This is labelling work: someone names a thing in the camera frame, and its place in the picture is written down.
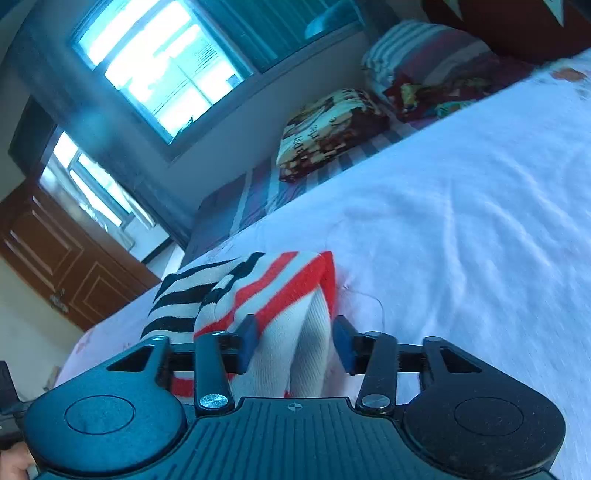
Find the left hand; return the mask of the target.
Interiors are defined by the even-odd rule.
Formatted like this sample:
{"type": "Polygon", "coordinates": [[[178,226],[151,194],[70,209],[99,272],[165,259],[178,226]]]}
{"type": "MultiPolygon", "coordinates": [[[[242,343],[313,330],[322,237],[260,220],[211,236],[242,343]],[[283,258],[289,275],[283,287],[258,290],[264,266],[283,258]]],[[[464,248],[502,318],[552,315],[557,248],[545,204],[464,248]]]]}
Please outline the left hand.
{"type": "Polygon", "coordinates": [[[1,480],[28,480],[27,470],[34,465],[35,460],[27,445],[22,442],[17,443],[1,452],[1,480]]]}

